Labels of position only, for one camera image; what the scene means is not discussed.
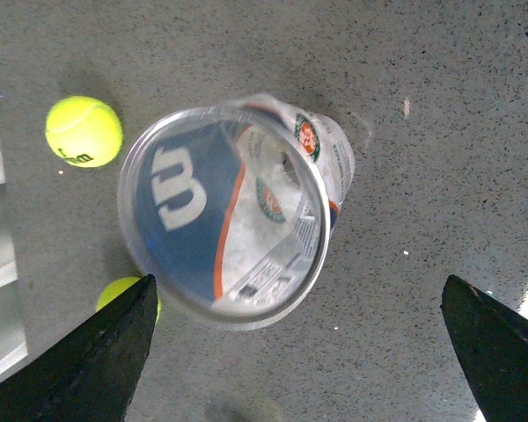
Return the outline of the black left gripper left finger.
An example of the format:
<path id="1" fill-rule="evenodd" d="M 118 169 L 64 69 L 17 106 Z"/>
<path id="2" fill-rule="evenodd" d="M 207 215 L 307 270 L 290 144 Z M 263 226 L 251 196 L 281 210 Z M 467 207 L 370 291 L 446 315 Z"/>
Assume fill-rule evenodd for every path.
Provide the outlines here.
<path id="1" fill-rule="evenodd" d="M 0 382 L 0 421 L 122 421 L 126 418 L 158 312 L 147 275 Z"/>

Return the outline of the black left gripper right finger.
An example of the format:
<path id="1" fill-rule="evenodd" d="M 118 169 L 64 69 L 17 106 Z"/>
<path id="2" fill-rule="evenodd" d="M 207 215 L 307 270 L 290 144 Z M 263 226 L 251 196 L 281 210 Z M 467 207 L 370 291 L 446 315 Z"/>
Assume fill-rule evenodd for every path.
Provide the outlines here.
<path id="1" fill-rule="evenodd" d="M 528 421 L 528 319 L 456 275 L 441 311 L 485 420 Z"/>

